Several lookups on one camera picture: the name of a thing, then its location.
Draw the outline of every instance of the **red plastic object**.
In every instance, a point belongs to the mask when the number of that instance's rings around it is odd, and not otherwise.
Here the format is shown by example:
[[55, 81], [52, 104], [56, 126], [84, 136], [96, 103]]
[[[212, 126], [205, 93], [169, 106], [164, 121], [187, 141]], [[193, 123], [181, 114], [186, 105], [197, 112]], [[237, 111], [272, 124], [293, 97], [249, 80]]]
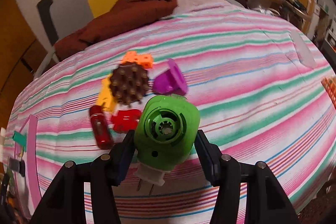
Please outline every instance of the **red plastic object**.
[[138, 126], [138, 120], [142, 112], [139, 109], [119, 110], [116, 116], [111, 117], [114, 124], [113, 130], [117, 133], [127, 133], [129, 130], [135, 130]]
[[101, 106], [94, 105], [90, 107], [89, 114], [97, 146], [100, 149], [111, 149], [114, 142]]

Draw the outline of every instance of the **green plastic housing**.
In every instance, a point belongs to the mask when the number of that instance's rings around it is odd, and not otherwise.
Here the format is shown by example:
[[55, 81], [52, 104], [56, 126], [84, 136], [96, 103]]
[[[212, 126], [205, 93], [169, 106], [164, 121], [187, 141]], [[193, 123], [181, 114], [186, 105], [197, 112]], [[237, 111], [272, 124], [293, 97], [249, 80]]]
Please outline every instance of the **green plastic housing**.
[[139, 162], [159, 170], [173, 170], [190, 154], [199, 124], [198, 109], [183, 96], [151, 98], [134, 135]]

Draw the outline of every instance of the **black device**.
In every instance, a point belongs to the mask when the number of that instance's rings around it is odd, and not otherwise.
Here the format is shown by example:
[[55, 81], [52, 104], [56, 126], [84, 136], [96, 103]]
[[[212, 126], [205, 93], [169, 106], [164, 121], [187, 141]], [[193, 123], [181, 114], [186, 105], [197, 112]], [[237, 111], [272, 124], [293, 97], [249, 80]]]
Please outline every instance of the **black device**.
[[[29, 224], [85, 224], [84, 182], [91, 184], [95, 224], [120, 224], [111, 186], [120, 185], [126, 177], [135, 151], [133, 137], [134, 130], [130, 130], [122, 143], [93, 162], [77, 165], [67, 161], [49, 185]], [[286, 193], [265, 162], [250, 165], [223, 155], [217, 145], [209, 143], [202, 130], [198, 130], [194, 145], [205, 178], [212, 186], [219, 186], [210, 224], [236, 223], [242, 182], [247, 182], [246, 224], [299, 223]]]

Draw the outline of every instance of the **purple container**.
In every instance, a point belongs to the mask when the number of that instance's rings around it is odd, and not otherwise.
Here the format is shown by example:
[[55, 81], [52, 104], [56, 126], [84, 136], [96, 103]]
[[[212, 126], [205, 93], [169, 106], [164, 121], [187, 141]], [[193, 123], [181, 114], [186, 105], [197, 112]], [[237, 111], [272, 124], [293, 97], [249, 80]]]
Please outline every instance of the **purple container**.
[[169, 70], [154, 79], [152, 90], [160, 94], [176, 93], [185, 95], [188, 91], [188, 85], [180, 68], [171, 58], [168, 59], [168, 65]]

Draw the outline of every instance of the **metal screw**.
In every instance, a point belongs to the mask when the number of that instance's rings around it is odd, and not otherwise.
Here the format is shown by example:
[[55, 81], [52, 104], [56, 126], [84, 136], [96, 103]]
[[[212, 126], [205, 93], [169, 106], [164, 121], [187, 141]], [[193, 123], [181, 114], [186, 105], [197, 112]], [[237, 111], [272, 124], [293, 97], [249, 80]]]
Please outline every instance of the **metal screw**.
[[229, 161], [229, 160], [231, 159], [231, 156], [228, 155], [228, 154], [223, 154], [221, 158], [222, 158], [222, 160], [224, 160], [224, 161]]
[[65, 165], [66, 168], [70, 168], [70, 167], [73, 167], [74, 162], [72, 160], [69, 160], [64, 165]]
[[110, 159], [110, 155], [109, 154], [103, 154], [103, 155], [100, 156], [100, 158], [102, 160], [109, 160]]
[[264, 163], [263, 161], [260, 161], [257, 163], [257, 166], [260, 167], [261, 169], [264, 169], [266, 167], [266, 163]]

